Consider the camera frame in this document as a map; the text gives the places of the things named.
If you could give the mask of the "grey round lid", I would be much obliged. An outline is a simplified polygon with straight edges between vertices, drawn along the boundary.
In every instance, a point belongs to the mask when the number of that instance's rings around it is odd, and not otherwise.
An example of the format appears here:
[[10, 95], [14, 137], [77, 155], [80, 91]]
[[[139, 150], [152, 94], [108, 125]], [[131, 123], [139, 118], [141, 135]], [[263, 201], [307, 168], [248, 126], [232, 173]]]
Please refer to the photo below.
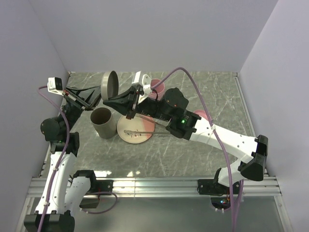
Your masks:
[[101, 98], [107, 101], [118, 95], [119, 81], [116, 71], [105, 72], [100, 84]]

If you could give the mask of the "grey cylindrical container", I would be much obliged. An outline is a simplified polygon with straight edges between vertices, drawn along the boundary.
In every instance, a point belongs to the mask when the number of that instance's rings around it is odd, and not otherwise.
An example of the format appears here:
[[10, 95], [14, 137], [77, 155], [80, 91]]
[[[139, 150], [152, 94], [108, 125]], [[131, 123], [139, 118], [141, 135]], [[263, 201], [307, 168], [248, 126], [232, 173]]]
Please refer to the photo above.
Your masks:
[[102, 139], [110, 139], [116, 135], [116, 123], [108, 108], [95, 109], [90, 116], [91, 123]]

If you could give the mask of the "pink cylindrical container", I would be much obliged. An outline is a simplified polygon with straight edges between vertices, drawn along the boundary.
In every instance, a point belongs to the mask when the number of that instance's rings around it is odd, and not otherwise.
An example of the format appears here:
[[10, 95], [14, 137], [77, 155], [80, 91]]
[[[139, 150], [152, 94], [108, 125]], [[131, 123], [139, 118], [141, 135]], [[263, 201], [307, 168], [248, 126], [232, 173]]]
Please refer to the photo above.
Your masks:
[[[159, 79], [152, 79], [151, 86], [153, 87], [159, 82], [160, 82]], [[165, 84], [162, 83], [149, 94], [149, 98], [154, 99], [154, 100], [157, 98], [157, 100], [159, 101], [162, 99], [164, 93], [165, 93]]]

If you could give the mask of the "metal tongs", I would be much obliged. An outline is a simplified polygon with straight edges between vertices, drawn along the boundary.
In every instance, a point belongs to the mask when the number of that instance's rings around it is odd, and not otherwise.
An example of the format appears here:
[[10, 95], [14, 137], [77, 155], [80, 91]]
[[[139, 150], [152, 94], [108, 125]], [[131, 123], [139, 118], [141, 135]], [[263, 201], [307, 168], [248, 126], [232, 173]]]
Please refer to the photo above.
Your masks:
[[156, 127], [165, 129], [163, 124], [156, 122], [153, 118], [149, 116], [137, 115], [133, 119], [126, 119], [124, 122], [123, 131], [125, 134], [136, 136], [136, 135], [168, 135], [169, 132], [165, 131], [155, 131]]

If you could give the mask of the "pink round lid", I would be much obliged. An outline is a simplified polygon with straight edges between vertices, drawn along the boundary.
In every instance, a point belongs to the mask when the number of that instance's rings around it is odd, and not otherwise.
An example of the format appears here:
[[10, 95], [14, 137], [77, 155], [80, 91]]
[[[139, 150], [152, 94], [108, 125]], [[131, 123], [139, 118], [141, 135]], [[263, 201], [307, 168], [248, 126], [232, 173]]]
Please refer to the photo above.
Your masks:
[[200, 117], [208, 120], [207, 114], [204, 110], [195, 110], [194, 113], [199, 115]]

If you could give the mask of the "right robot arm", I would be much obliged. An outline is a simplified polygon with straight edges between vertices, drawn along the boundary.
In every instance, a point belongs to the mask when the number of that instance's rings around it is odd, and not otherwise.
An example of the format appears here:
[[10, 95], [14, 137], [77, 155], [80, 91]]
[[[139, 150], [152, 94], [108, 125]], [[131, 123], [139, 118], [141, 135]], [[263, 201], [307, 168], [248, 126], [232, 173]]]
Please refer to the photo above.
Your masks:
[[245, 136], [213, 124], [198, 114], [188, 111], [189, 101], [178, 88], [168, 89], [161, 100], [146, 98], [138, 102], [139, 93], [133, 87], [126, 92], [104, 100], [128, 119], [136, 114], [168, 122], [166, 130], [176, 138], [213, 146], [237, 158], [227, 167], [218, 169], [213, 188], [224, 193], [230, 185], [243, 180], [263, 181], [268, 153], [268, 138]]

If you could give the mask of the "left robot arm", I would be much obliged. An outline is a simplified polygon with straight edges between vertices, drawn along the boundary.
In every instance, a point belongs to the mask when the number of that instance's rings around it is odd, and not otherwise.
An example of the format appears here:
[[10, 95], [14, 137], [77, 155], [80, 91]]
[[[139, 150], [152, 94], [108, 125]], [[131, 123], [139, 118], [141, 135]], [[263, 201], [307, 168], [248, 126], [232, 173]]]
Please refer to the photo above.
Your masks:
[[101, 92], [99, 87], [46, 89], [61, 95], [66, 104], [58, 107], [49, 100], [59, 115], [41, 123], [41, 132], [50, 142], [50, 169], [40, 201], [34, 213], [25, 216], [24, 226], [28, 232], [72, 232], [83, 197], [95, 193], [98, 183], [94, 171], [89, 170], [78, 171], [69, 180], [80, 145], [79, 133], [70, 130], [84, 110], [93, 110], [98, 105]]

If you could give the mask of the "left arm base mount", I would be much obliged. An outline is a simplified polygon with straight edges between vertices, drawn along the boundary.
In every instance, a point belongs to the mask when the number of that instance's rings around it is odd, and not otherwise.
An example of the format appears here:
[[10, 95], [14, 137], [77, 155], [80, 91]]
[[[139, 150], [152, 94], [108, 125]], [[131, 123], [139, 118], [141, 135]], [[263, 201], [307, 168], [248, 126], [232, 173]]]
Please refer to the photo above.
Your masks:
[[99, 205], [100, 196], [111, 195], [113, 189], [113, 180], [97, 180], [95, 185], [90, 188], [80, 203], [81, 209], [96, 209]]

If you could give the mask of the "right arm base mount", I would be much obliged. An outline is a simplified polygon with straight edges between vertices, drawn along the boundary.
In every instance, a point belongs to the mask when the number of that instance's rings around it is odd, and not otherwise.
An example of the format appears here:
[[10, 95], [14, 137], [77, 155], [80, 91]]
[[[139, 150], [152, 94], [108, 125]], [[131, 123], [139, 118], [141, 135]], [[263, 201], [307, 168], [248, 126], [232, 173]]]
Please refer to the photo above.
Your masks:
[[199, 195], [210, 196], [211, 204], [216, 210], [228, 210], [231, 207], [230, 189], [211, 179], [198, 179]]

